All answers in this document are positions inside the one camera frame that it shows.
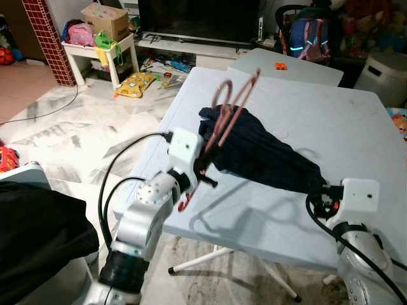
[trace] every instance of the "black fabric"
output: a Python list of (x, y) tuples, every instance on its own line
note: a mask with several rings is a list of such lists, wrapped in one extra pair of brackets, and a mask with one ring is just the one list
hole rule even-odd
[[(219, 105), (199, 112), (205, 118), (199, 126), (205, 143), (220, 111)], [(247, 109), (242, 110), (213, 163), (218, 170), (229, 170), (243, 178), (299, 193), (311, 193), (326, 183), (318, 165), (268, 133)]]
[(98, 251), (85, 210), (56, 191), (0, 182), (0, 304), (15, 304), (71, 259)]

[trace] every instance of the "blue backpack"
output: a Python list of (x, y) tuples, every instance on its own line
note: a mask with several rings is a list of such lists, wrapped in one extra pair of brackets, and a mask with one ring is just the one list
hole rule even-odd
[(290, 49), (292, 57), (310, 62), (329, 61), (328, 21), (320, 18), (295, 20), (291, 26)]

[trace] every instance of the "cardboard box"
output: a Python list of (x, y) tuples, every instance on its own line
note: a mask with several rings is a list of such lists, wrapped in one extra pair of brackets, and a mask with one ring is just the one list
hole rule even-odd
[(128, 36), (128, 16), (125, 10), (92, 3), (81, 13), (95, 35), (104, 31), (110, 40), (117, 42)]

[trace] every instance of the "television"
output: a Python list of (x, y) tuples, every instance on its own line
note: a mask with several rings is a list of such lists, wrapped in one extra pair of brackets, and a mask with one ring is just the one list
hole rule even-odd
[(139, 0), (148, 34), (249, 44), (256, 37), (259, 0)]

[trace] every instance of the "red brick wall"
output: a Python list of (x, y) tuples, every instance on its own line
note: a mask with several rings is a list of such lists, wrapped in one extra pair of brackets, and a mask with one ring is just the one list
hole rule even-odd
[(75, 78), (46, 0), (22, 1), (57, 83), (63, 86), (74, 86)]

